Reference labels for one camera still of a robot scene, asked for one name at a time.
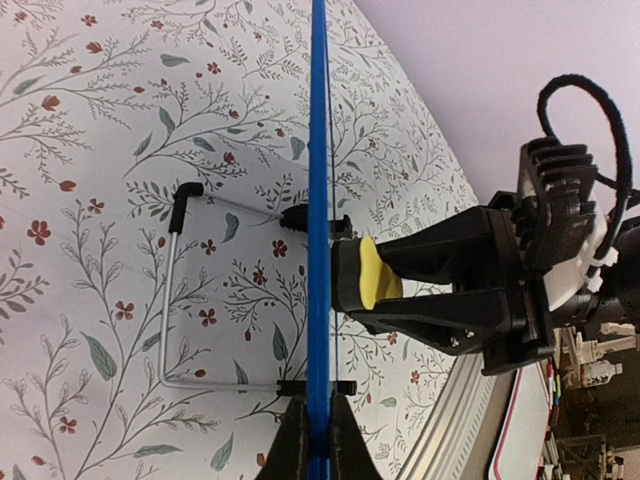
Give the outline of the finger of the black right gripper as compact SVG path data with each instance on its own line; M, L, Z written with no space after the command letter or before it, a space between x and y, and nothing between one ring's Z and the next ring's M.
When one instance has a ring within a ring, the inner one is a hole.
M397 332L447 355L477 353L513 325L502 289L383 300L349 316L374 334Z
M499 285L496 240L503 210L476 206L406 237L376 245L380 258L403 279L439 285Z

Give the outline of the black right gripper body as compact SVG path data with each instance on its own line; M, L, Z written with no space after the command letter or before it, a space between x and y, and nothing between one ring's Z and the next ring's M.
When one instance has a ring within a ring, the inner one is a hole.
M495 376L545 360L555 351L542 274L522 259L512 214L513 193L499 192L480 208L486 231L478 241L477 287L498 303L482 309L482 374Z

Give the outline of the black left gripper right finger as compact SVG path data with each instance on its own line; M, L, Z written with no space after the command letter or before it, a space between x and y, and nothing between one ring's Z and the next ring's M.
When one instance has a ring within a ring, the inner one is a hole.
M333 480L381 480L348 399L334 393L329 423L330 475Z

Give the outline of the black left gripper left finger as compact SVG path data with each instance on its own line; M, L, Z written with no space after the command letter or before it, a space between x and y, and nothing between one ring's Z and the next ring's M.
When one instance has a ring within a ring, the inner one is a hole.
M305 396L292 397L256 480L306 480L310 426Z

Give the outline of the blue framed whiteboard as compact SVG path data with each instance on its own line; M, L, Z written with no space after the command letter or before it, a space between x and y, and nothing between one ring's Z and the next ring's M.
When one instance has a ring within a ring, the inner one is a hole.
M326 3L314 1L311 12L309 206L310 214L328 217L328 47ZM329 235L323 220L308 232L307 381L324 387L330 381ZM331 391L307 394L310 426L308 477L329 479Z

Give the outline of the yellow whiteboard eraser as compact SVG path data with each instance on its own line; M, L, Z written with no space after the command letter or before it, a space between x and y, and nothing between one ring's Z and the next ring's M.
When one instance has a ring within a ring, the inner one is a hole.
M331 247L331 306L337 312L371 311L404 295L401 278L370 237L340 240Z

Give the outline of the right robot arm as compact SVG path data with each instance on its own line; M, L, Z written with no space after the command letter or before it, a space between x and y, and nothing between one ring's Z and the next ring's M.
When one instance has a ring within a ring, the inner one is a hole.
M558 90L589 94L609 122L616 175L563 144L547 113ZM331 249L334 310L371 334L398 332L452 356L481 354L500 375L550 358L558 328L639 318L639 202L619 109L592 80L565 74L539 93L543 136L520 151L518 187L411 235ZM593 188L615 193L609 212Z

